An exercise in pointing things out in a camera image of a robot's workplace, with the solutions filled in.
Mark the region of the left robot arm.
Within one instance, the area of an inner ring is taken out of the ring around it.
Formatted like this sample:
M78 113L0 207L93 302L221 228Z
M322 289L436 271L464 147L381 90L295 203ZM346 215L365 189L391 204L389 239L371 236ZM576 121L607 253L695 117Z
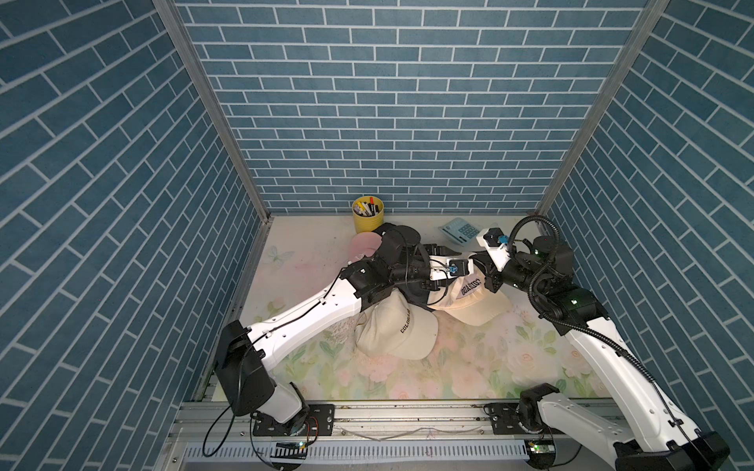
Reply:
M322 331L361 314L362 351L410 360L432 351L438 321L430 292L446 296L454 280L473 273L473 264L447 247L425 245L410 227L386 224L379 231L375 253L342 268L315 296L266 321L234 321L222 330L214 371L235 416L298 418L306 408L302 395L276 382L272 370Z

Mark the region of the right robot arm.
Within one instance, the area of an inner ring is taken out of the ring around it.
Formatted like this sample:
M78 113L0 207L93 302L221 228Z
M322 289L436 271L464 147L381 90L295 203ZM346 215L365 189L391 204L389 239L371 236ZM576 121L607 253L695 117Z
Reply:
M595 295L573 284L573 253L555 237L538 237L527 253L498 228L477 238L472 255L485 287L509 285L525 292L539 317L580 353L616 402L626 424L611 422L576 404L560 389L541 384L520 395L518 420L531 433L556 429L616 470L718 470L730 448L704 432L665 394L633 355Z

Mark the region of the beige Colorado cap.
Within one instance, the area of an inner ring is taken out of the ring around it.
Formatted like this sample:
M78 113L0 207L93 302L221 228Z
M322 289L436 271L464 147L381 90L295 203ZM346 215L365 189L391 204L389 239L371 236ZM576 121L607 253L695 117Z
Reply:
M430 292L427 305L467 325L482 326L514 307L506 294L501 290L490 292L484 282L485 277L479 272L457 278L448 290Z
M355 345L368 356L421 360L434 349L439 332L436 316L410 304L396 288L365 315L364 324L355 329Z

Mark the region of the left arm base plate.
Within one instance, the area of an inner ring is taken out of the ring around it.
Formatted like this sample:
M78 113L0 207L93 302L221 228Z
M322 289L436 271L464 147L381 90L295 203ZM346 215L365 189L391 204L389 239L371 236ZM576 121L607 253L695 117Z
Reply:
M333 403L309 403L286 423L262 412L255 413L251 433L255 437L331 436L335 420Z

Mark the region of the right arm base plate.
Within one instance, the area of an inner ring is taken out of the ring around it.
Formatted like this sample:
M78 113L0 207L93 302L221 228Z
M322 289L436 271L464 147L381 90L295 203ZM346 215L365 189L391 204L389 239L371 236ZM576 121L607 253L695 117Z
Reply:
M565 435L559 429L545 426L539 429L526 428L520 421L519 408L519 402L490 402L482 406L482 411L489 418L494 435Z

